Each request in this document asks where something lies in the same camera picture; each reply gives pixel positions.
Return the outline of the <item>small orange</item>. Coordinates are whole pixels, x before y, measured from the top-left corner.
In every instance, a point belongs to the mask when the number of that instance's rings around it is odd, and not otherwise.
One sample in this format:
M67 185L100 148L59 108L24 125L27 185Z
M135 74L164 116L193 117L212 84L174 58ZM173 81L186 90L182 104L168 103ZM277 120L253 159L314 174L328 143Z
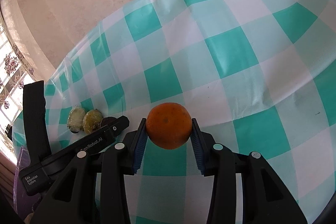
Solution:
M163 149L177 149L190 137L192 119L185 107L166 102L152 108L146 119L149 139Z

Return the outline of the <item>dark brown fruit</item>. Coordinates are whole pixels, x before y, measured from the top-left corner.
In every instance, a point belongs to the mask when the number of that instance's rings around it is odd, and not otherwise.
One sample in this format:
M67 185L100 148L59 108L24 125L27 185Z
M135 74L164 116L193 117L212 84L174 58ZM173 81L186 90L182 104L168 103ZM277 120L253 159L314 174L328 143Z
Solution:
M104 127L110 123L112 123L113 121L115 121L116 118L115 117L104 117L102 120L101 120L101 123L100 123L100 127Z

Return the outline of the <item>wrapped yellow-green fruit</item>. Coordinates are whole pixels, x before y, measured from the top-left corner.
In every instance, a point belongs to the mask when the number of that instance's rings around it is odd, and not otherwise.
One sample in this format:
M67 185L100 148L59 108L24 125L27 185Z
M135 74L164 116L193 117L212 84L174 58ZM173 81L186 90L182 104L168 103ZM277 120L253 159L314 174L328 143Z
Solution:
M88 111L83 118L83 130L86 134L91 134L92 132L98 130L101 127L101 121L103 115L97 109Z

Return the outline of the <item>wrapped pale cabbage piece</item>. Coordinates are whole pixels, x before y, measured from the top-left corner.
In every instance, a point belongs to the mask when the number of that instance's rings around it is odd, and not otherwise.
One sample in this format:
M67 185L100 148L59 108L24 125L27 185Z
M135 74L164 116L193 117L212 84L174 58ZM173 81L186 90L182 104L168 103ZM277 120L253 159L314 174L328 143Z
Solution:
M83 119L85 115L86 112L82 107L75 106L72 108L67 119L67 127L70 132L76 134L83 129Z

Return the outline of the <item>purple cardboard box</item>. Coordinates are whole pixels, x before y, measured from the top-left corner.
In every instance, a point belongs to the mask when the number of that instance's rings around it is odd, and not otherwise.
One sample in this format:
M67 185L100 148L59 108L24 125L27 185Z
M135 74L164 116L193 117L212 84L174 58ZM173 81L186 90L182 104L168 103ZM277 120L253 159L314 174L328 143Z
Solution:
M14 210L17 215L24 220L30 213L32 213L39 202L41 201L41 195L36 194L34 196L28 196L19 178L19 171L23 168L29 166L30 157L26 147L22 146L18 155L17 167L14 176L14 188L13 188L13 200L14 200Z

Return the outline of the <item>floral lace curtain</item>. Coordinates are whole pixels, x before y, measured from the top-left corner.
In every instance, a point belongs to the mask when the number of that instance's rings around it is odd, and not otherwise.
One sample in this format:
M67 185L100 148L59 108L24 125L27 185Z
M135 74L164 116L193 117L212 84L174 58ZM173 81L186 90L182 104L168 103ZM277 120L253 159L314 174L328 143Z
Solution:
M23 110L23 85L34 82L30 67L1 24L1 141L14 151L11 127Z

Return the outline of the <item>teal checkered tablecloth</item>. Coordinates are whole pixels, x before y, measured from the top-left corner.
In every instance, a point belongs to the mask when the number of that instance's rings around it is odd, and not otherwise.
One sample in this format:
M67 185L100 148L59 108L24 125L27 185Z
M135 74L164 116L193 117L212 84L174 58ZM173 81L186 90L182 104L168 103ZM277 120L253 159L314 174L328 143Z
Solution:
M53 152L84 136L79 106L129 118L185 106L234 152L260 152L309 223L335 192L335 0L133 0L44 87Z

